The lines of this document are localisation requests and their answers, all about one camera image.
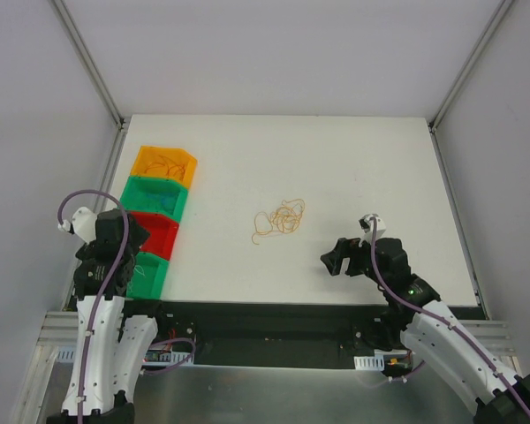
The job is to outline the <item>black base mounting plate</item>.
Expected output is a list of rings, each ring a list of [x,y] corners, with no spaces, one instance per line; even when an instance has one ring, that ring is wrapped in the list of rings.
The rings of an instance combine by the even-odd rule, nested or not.
[[[403,349],[385,306],[128,300],[125,318],[154,317],[156,341],[227,367],[351,369],[356,357]]]

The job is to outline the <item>upper green plastic bin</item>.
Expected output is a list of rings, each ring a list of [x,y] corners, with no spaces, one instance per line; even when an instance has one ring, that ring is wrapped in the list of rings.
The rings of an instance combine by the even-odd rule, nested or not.
[[[120,203],[127,210],[161,214],[179,223],[187,196],[188,190],[173,180],[131,176]]]

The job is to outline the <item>aluminium frame post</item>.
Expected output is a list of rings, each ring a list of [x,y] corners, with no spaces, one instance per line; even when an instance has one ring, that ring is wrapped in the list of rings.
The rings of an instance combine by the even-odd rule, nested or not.
[[[450,88],[446,92],[446,95],[441,101],[436,113],[428,121],[428,129],[431,133],[435,133],[445,119],[453,103],[456,101],[465,84],[468,82],[475,67],[485,54],[488,46],[494,40],[501,25],[505,22],[507,16],[517,3],[518,2],[516,0],[502,0],[496,5],[496,8],[488,19],[487,24],[482,29],[475,44],[470,50],[469,55],[450,85]]]
[[[67,39],[72,45],[95,92],[98,94],[103,107],[108,112],[116,128],[118,130],[124,128],[126,124],[125,116],[117,106],[66,2],[62,0],[49,0],[48,4],[57,16],[61,27],[64,29]]]

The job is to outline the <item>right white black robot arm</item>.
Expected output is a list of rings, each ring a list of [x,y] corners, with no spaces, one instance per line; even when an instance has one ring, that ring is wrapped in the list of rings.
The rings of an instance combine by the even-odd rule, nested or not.
[[[373,347],[414,352],[456,393],[475,423],[530,423],[530,375],[506,366],[462,325],[435,289],[412,272],[400,239],[371,244],[341,238],[321,261],[332,276],[365,276],[378,284],[389,308]]]

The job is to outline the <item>red plastic bin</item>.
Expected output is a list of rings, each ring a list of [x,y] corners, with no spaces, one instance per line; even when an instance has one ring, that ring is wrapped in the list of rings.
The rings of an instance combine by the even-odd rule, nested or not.
[[[141,252],[169,261],[178,234],[179,223],[161,214],[133,211],[132,215],[137,223],[149,232],[148,240],[140,248]]]

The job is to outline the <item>orange plastic bin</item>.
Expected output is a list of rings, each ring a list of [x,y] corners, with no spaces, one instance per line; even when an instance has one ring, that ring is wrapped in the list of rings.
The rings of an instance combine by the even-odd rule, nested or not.
[[[141,146],[131,175],[173,180],[189,189],[198,165],[197,159],[182,148]]]

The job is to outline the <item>aluminium front rail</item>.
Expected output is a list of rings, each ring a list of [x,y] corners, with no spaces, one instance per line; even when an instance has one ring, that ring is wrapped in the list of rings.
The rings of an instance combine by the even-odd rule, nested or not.
[[[74,347],[78,336],[78,318],[77,312],[47,312],[36,345]],[[459,320],[459,323],[495,355],[516,355],[506,322]]]

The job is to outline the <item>right aluminium frame post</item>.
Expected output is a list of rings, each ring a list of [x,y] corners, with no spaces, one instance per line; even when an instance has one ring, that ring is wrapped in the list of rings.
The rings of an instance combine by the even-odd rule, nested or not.
[[[517,3],[518,2],[516,0],[502,0],[496,5],[496,8],[488,19],[487,24],[482,29],[475,44],[470,50],[469,55],[450,85],[450,88],[446,92],[446,95],[441,101],[436,113],[428,121],[428,129],[431,133],[435,133],[445,119],[453,103],[456,101],[465,84],[468,82],[475,67],[485,54],[488,46],[494,40],[501,25],[505,22],[507,16]]]

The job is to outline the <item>lower green plastic bin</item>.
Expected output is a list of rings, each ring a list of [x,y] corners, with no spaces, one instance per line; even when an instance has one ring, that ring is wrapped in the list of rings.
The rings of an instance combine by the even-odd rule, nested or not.
[[[126,296],[132,299],[160,299],[168,267],[168,261],[139,252]]]

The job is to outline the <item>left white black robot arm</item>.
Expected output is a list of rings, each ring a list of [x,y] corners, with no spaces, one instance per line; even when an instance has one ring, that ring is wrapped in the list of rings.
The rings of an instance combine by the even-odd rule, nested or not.
[[[117,209],[96,214],[81,207],[59,227],[84,242],[73,274],[78,335],[64,402],[46,421],[132,423],[143,358],[170,326],[159,314],[123,316],[127,285],[149,233]]]

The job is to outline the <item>left aluminium frame post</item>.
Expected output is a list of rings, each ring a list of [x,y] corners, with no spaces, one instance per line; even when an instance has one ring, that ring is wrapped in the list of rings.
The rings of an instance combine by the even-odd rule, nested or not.
[[[49,0],[48,4],[57,16],[61,27],[64,29],[67,39],[72,45],[95,92],[98,94],[103,107],[108,112],[116,128],[118,130],[124,128],[126,124],[125,116],[117,106],[66,2],[62,0]]]

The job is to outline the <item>green plastic bin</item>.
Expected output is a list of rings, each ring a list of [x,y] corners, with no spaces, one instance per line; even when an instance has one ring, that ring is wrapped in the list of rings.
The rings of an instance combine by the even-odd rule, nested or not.
[[[126,296],[132,299],[160,299],[168,267],[168,261],[139,252]]]
[[[127,210],[161,214],[179,223],[187,196],[188,190],[173,180],[131,176],[120,203]]]

